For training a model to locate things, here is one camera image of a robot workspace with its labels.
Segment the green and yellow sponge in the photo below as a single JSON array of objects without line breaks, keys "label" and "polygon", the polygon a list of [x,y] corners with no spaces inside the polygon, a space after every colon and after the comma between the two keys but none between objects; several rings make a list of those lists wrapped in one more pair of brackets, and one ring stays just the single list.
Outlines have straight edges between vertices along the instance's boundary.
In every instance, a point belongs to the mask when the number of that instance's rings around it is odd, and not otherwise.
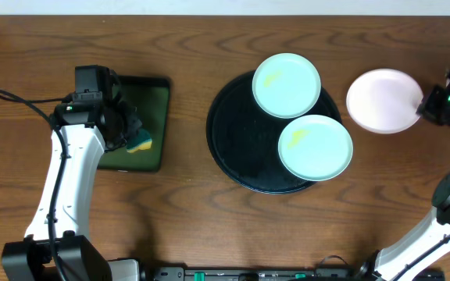
[{"label": "green and yellow sponge", "polygon": [[145,129],[139,129],[135,135],[127,140],[126,149],[128,153],[148,150],[152,147],[152,138]]}]

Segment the pink round plate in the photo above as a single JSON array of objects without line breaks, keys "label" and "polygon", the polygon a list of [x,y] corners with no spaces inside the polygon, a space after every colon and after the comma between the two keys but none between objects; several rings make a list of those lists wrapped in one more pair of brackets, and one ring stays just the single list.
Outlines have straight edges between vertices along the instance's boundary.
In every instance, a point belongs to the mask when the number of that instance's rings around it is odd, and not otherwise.
[{"label": "pink round plate", "polygon": [[408,74],[375,69],[359,76],[348,89],[347,110],[363,129],[380,134],[399,133],[413,126],[423,92]]}]

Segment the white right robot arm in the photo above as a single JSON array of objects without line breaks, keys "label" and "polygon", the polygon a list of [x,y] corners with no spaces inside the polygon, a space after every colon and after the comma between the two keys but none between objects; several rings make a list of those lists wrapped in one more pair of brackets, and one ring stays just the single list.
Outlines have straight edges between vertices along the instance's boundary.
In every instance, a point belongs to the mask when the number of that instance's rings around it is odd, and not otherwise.
[{"label": "white right robot arm", "polygon": [[[450,126],[450,84],[436,86],[417,112],[439,126]],[[437,185],[427,215],[398,242],[378,251],[356,278],[412,280],[450,252],[450,172]]]}]

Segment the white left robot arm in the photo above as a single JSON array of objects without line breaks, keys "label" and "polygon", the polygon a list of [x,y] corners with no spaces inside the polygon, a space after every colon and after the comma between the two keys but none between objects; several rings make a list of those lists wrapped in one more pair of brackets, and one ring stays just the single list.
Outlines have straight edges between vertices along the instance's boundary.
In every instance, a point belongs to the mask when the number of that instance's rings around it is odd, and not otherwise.
[{"label": "white left robot arm", "polygon": [[23,240],[5,244],[2,267],[10,280],[140,280],[133,258],[105,260],[89,240],[89,211],[101,157],[152,146],[120,79],[78,78],[76,90],[45,120],[52,128],[52,157],[38,209]]}]

